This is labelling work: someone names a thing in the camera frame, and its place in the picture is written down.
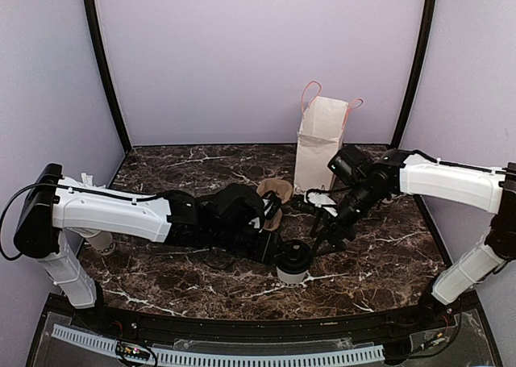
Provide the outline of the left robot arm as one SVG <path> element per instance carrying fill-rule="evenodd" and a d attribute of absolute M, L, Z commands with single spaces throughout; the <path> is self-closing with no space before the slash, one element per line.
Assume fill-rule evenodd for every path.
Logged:
<path fill-rule="evenodd" d="M 102 291 L 71 253 L 66 231 L 112 252 L 113 234 L 187 248 L 221 248 L 273 265 L 286 244 L 265 228 L 281 207 L 250 186 L 232 183 L 215 194 L 194 197 L 181 190 L 154 195 L 90 186 L 49 164 L 36 183 L 19 190 L 26 197 L 13 243 L 20 256 L 36 259 L 71 305 L 97 332 L 113 326 L 113 312 L 101 304 Z"/>

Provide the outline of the brown cardboard cup carrier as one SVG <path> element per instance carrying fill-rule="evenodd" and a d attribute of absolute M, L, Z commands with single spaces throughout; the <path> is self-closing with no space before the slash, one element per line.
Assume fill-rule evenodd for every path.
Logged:
<path fill-rule="evenodd" d="M 281 207 L 291 199 L 293 186 L 283 179 L 267 178 L 258 185 L 256 192 L 266 202 L 264 230 L 277 230 L 283 216 Z"/>

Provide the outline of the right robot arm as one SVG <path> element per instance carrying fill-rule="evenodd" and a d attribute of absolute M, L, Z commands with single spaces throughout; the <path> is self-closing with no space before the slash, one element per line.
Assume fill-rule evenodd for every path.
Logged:
<path fill-rule="evenodd" d="M 424 195 L 466 204 L 493 217 L 482 241 L 433 282 L 411 322 L 427 330 L 443 315 L 443 307 L 515 258 L 515 165 L 480 167 L 441 161 L 419 151 L 390 149 L 375 161 L 352 145 L 341 148 L 327 165 L 348 188 L 340 202 L 326 190 L 311 189 L 306 203 L 328 216 L 318 241 L 337 247 L 353 240 L 355 224 L 392 195 Z"/>

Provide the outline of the single white paper cup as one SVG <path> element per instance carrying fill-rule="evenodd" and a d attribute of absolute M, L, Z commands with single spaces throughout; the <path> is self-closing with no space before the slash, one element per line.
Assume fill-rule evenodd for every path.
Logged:
<path fill-rule="evenodd" d="M 308 269 L 308 267 L 303 266 L 300 269 L 292 270 L 278 265 L 277 277 L 282 285 L 293 287 L 303 282 L 308 273 Z"/>

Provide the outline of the white paper takeout bag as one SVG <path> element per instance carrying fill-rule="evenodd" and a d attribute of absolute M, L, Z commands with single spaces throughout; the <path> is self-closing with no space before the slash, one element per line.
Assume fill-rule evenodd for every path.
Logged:
<path fill-rule="evenodd" d="M 302 92 L 293 179 L 295 195 L 332 188 L 335 175 L 327 164 L 343 144 L 349 115 L 364 103 L 361 98 L 345 102 L 323 97 L 321 93 L 322 86 L 317 81 L 310 81 Z"/>

